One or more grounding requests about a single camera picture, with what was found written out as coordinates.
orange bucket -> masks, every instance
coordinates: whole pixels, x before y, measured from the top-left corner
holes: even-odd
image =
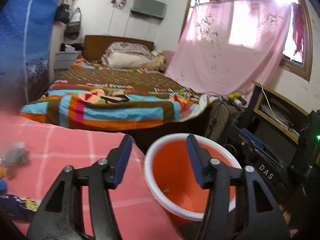
[[[202,221],[209,195],[209,190],[202,190],[193,174],[186,145],[188,135],[177,133],[161,137],[151,145],[144,162],[145,179],[151,193],[169,212],[176,226]],[[198,135],[195,137],[212,158],[241,168],[233,155],[221,145]],[[235,187],[230,187],[229,211],[235,205]]]

bedspread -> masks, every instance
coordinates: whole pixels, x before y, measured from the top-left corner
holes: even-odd
[[[20,115],[73,129],[134,130],[188,116],[199,108],[200,96],[157,71],[77,61]]]
[[[8,194],[42,200],[66,165],[79,169],[105,158],[119,146],[123,133],[71,130],[41,124],[23,117],[0,113],[0,149],[3,142],[25,142],[29,162],[7,180]],[[124,240],[181,240],[143,176],[144,155],[133,144],[123,181],[110,190],[111,204]],[[83,187],[83,215],[86,234],[92,234],[88,188]],[[25,234],[29,224],[15,222]]]

blue curtain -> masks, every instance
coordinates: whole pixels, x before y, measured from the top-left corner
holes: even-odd
[[[26,104],[47,88],[49,43],[57,3],[8,0],[0,13],[2,103]]]

sheer pink curtain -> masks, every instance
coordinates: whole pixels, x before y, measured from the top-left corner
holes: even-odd
[[[196,92],[248,92],[279,67],[290,16],[272,0],[197,5],[166,75]]]

wooden window frame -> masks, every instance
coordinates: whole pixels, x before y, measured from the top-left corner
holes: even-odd
[[[313,41],[312,41],[312,30],[311,30],[311,22],[309,17],[309,12],[307,8],[307,4],[305,0],[298,0],[299,4],[302,6],[302,17],[304,21],[304,44],[303,44],[303,65],[299,65],[292,60],[288,60],[286,58],[282,58],[280,62],[280,66],[300,77],[310,81],[311,76],[311,69],[312,69],[312,60],[313,60]],[[185,10],[185,16],[183,19],[183,24],[181,28],[180,36],[182,35],[182,32],[187,24],[188,20],[188,13],[189,9],[191,7],[191,0],[188,0],[186,10]]]

